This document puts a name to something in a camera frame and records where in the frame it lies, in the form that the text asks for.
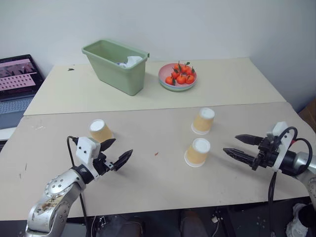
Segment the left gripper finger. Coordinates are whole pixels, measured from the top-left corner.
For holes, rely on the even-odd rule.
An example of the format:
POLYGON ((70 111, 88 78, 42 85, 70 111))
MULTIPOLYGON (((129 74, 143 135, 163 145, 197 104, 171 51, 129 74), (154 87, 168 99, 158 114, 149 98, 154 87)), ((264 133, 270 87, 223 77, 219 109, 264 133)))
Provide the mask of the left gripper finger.
POLYGON ((129 151, 126 151, 125 153, 123 153, 118 158, 118 160, 113 164, 113 166, 114 166, 113 170, 118 171, 125 163, 127 163, 129 158, 131 157, 132 153, 133 153, 133 150, 129 150, 129 151))
POLYGON ((115 138, 111 138, 111 139, 108 139, 102 143, 100 143, 100 151, 103 152, 105 151, 106 149, 108 149, 114 142, 116 141, 115 138))

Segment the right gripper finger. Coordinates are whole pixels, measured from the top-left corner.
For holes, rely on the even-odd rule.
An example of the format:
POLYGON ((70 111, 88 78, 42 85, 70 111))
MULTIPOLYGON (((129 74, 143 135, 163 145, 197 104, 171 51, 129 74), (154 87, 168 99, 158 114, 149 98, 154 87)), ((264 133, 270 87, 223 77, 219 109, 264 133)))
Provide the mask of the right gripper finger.
POLYGON ((243 151, 240 151, 238 149, 235 148, 223 148, 223 151, 229 155, 230 157, 232 157, 235 160, 238 160, 240 162, 243 162, 247 165, 249 165, 250 167, 254 168, 254 160, 255 157, 246 154, 243 151))
POLYGON ((249 144, 249 145, 255 145, 258 146, 262 142, 262 137, 249 135, 249 134, 240 134, 235 136, 236 139, 239 141, 249 144))

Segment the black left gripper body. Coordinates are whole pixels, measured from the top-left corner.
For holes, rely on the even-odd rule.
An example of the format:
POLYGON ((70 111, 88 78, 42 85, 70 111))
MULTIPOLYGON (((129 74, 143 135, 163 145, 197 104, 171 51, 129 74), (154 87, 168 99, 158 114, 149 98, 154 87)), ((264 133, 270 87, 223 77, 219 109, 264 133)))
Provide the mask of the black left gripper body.
POLYGON ((106 160, 107 159, 106 155, 103 154, 103 151, 107 150, 110 146, 111 145, 101 147, 101 149, 97 147, 92 152, 92 159, 93 159, 92 164, 93 164, 94 169, 100 176, 114 169, 114 164, 112 162, 108 162, 106 160))

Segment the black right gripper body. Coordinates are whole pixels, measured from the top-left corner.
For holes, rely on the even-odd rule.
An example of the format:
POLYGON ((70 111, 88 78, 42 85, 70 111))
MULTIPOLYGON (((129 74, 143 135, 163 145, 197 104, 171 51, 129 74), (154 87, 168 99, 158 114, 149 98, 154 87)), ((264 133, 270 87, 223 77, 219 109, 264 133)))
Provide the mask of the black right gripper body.
POLYGON ((259 166, 266 168, 273 167, 277 156, 277 148, 268 138, 264 138, 258 145, 259 153, 251 164, 252 170, 256 170, 259 166))

